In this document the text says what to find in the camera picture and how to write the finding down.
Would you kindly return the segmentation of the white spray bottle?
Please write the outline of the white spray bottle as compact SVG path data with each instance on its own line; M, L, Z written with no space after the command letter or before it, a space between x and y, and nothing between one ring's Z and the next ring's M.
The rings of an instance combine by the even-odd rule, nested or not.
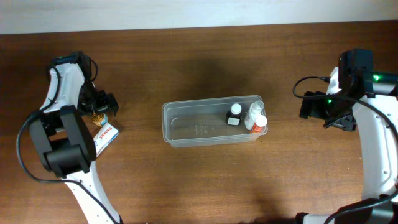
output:
M262 114L263 109L264 109L264 102L261 100L257 100L250 105L249 110L246 113L244 119L244 124L248 131L252 130L256 118Z

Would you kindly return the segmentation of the white red medicine box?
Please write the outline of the white red medicine box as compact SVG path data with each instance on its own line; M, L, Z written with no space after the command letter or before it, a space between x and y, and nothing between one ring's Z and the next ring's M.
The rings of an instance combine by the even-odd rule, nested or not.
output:
M96 156L98 157L118 135L119 130L113 125L106 123L93 138Z

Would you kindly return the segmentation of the dark bottle white cap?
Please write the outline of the dark bottle white cap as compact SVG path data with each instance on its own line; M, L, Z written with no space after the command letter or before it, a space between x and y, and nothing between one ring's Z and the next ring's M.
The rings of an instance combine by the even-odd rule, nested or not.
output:
M238 126L241 122L241 112L241 105L239 103L233 104L226 114L226 123L231 126Z

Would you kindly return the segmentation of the orange tube white cap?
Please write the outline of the orange tube white cap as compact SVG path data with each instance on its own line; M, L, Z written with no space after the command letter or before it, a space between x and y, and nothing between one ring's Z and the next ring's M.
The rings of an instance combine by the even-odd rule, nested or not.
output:
M267 118L264 115L258 115L254 121L254 125L250 130L250 133L260 133L267 125Z

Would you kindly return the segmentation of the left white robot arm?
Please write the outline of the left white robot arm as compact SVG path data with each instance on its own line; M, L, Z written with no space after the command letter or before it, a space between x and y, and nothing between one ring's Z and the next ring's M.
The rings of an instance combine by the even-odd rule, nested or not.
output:
M113 94L98 91L97 64L84 52L55 58L48 66L50 85L43 105L24 122L44 169L54 184L65 184L88 223L122 223L96 171L95 141L83 116L117 113Z

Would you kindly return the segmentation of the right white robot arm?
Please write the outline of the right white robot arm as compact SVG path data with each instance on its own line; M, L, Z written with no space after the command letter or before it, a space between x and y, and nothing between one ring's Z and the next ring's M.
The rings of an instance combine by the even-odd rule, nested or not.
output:
M360 71L322 79L327 92L302 95L300 117L359 131L362 199L331 215L299 213L296 223L397 223L397 75Z

